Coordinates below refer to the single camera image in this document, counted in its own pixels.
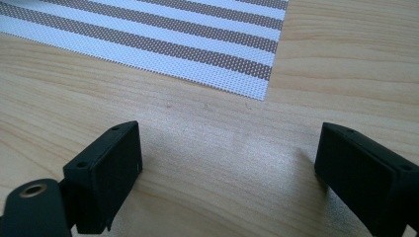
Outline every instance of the black plastic part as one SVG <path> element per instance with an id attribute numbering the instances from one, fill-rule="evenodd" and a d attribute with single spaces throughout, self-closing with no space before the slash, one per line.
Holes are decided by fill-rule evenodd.
<path id="1" fill-rule="evenodd" d="M 32 181 L 13 190 L 6 199 L 0 236 L 69 237 L 58 182 Z"/>
<path id="2" fill-rule="evenodd" d="M 64 166 L 61 182 L 69 226 L 101 234 L 112 222 L 142 170 L 138 123 L 110 128 Z"/>
<path id="3" fill-rule="evenodd" d="M 315 172 L 375 236 L 419 230 L 419 167 L 351 128 L 324 123 Z"/>

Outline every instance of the wooden table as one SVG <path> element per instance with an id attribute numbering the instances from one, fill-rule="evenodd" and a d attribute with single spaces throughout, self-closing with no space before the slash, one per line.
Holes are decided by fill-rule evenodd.
<path id="1" fill-rule="evenodd" d="M 314 176 L 320 128 L 419 164 L 418 24 L 417 0 L 291 1 L 265 102 L 1 34 L 0 211 L 136 119 L 144 171 L 103 236 L 370 236 Z"/>

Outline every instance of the striped fabric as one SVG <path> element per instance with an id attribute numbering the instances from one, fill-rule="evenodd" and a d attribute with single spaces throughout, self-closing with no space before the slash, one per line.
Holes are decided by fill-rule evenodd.
<path id="1" fill-rule="evenodd" d="M 264 100 L 284 0 L 0 0 L 0 32 Z"/>

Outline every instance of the hole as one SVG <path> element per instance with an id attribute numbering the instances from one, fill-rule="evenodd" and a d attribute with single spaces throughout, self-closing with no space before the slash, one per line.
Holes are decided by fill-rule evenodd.
<path id="1" fill-rule="evenodd" d="M 77 168 L 84 168 L 86 166 L 87 166 L 87 162 L 82 161 L 82 162 L 77 163 Z"/>
<path id="2" fill-rule="evenodd" d="M 25 190 L 21 192 L 22 198 L 31 198 L 41 194 L 43 191 L 46 190 L 46 184 L 37 184 L 27 187 Z"/>
<path id="3" fill-rule="evenodd" d="M 411 171 L 412 167 L 408 166 L 408 165 L 402 165 L 401 169 L 405 170 L 405 171 Z"/>

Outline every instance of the grey stripe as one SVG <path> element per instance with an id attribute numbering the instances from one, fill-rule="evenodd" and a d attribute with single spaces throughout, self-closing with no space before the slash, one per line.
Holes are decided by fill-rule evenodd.
<path id="1" fill-rule="evenodd" d="M 269 80 L 271 67 L 255 61 L 231 56 L 225 53 L 213 52 L 158 39 L 141 37 L 109 28 L 99 27 L 79 21 L 56 17 L 50 14 L 16 7 L 0 2 L 0 14 L 56 28 L 63 31 L 106 40 L 167 56 L 188 59 L 208 65 L 213 65 L 232 71 L 244 73 L 260 79 Z"/>
<path id="2" fill-rule="evenodd" d="M 236 0 L 237 2 L 251 3 L 259 6 L 287 10 L 288 1 L 281 0 Z"/>
<path id="3" fill-rule="evenodd" d="M 253 13 L 245 13 L 240 11 L 234 11 L 221 7 L 215 7 L 208 4 L 190 2 L 185 0 L 137 0 L 140 2 L 152 3 L 161 6 L 176 8 L 189 12 L 201 13 L 209 16 L 218 18 L 233 20 L 237 22 L 251 23 L 262 27 L 272 28 L 280 30 L 283 21 L 270 18 L 266 16 L 260 16 Z"/>
<path id="4" fill-rule="evenodd" d="M 86 0 L 41 0 L 65 7 L 79 9 L 91 13 L 97 13 L 145 25 L 168 29 L 171 31 L 186 33 L 212 40 L 222 40 L 241 45 L 251 46 L 264 51 L 275 53 L 277 42 L 270 39 L 255 37 L 234 31 L 228 31 L 213 27 L 165 18 L 149 13 L 138 12 L 130 9 L 109 6 L 106 4 L 90 2 Z"/>

